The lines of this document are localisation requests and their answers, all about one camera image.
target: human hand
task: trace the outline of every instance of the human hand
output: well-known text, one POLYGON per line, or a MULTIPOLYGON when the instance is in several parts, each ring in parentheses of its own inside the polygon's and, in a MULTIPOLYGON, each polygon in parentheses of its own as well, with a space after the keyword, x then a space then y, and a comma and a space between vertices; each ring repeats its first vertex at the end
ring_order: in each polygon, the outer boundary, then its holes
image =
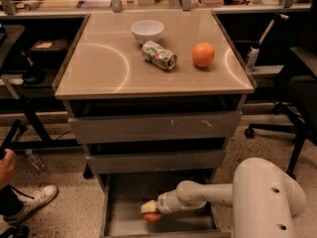
POLYGON ((16 174, 17 156, 10 150, 5 150, 5 156, 0 160, 0 189, 10 183, 16 174))

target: silver can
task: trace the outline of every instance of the silver can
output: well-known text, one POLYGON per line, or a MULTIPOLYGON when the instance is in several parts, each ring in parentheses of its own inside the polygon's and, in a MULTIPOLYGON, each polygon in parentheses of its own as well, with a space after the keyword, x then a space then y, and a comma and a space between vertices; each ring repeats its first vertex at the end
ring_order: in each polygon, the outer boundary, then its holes
POLYGON ((142 47, 142 57, 157 67, 171 70, 175 67, 177 56, 152 41, 146 42, 142 47))

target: sneaker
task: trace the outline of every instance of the sneaker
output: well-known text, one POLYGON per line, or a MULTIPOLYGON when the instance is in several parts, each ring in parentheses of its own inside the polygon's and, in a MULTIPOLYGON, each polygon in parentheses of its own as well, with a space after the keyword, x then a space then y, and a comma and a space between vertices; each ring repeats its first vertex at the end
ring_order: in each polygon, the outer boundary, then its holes
POLYGON ((49 204, 56 197, 58 188, 55 185, 45 186, 33 195, 33 198, 18 195, 20 201, 23 202, 23 209, 16 215, 3 216, 4 221, 9 225, 17 225, 23 221, 31 212, 35 212, 39 208, 49 204))

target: bowl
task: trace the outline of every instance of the bowl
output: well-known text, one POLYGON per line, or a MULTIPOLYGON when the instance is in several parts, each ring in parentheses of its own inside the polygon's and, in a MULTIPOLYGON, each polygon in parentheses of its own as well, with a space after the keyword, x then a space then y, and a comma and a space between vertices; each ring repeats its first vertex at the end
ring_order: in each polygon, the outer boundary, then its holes
POLYGON ((155 20, 142 20, 131 26, 133 36, 141 45, 148 41, 159 42, 163 30, 164 25, 155 20))

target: black chair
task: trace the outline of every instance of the black chair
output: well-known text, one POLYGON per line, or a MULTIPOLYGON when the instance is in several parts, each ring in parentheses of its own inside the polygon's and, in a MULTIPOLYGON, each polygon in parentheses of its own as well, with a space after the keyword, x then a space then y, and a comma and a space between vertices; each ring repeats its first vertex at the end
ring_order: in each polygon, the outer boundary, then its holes
POLYGON ((250 124, 247 138, 255 137, 254 129, 295 134, 294 149, 287 173, 294 177, 305 140, 317 146, 317 0, 313 0, 298 47, 290 49, 286 65, 275 79, 274 91, 278 104, 272 113, 284 113, 292 125, 250 124))

